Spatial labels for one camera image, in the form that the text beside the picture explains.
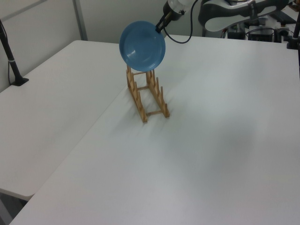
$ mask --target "wooden peg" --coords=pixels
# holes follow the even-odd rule
[[[130,88],[130,82],[128,80],[128,76],[126,77],[126,80],[127,80],[127,86],[128,86],[128,88]]]
[[[168,110],[168,104],[165,103],[165,113],[164,113],[165,117],[170,117],[170,112]]]
[[[139,99],[139,95],[136,91],[132,92],[132,97],[134,98],[135,101],[137,101]]]
[[[156,89],[157,89],[157,93],[159,93],[159,82],[158,82],[158,77],[156,78]]]
[[[130,77],[130,74],[129,74],[128,70],[126,70],[126,76],[127,76],[128,82],[130,83],[131,82],[131,77]]]
[[[152,75],[152,78],[153,78],[153,80],[152,80],[153,81],[153,86],[155,86],[155,74]]]
[[[146,81],[147,81],[147,84],[149,84],[151,81],[151,73],[149,71],[146,72]]]
[[[138,93],[138,98],[137,98],[137,101],[138,101],[138,103],[139,103],[140,107],[141,107],[141,108],[143,108],[143,105],[142,105],[142,100],[141,100],[141,94],[140,94],[140,92],[139,92],[139,91],[138,91],[137,93]]]
[[[134,85],[132,87],[132,90],[135,91],[136,82],[134,82]]]
[[[164,90],[163,90],[163,86],[160,87],[160,100],[161,100],[161,102],[163,102],[163,100],[164,100]]]
[[[131,82],[131,81],[132,81],[132,79],[131,79],[130,72],[127,72],[127,77],[128,77],[128,80],[129,80],[129,82]]]
[[[127,65],[127,71],[131,73],[131,67]]]

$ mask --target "gray floor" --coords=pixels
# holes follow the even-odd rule
[[[0,225],[9,225],[26,201],[0,193]]]

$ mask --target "white table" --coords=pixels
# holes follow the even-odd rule
[[[117,44],[75,41],[0,93],[0,192],[31,198],[124,88]]]
[[[171,117],[143,124],[124,88],[11,225],[298,225],[297,57],[166,39],[156,74]]]

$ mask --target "plate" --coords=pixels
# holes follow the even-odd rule
[[[131,68],[147,72],[155,69],[165,56],[165,39],[154,24],[136,21],[128,25],[120,38],[120,53]]]

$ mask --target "black cable clamp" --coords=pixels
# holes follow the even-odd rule
[[[249,6],[249,11],[250,11],[250,19],[251,20],[257,20],[258,15],[257,15],[257,6],[256,6],[256,1],[255,0],[249,0],[247,1],[248,6]]]

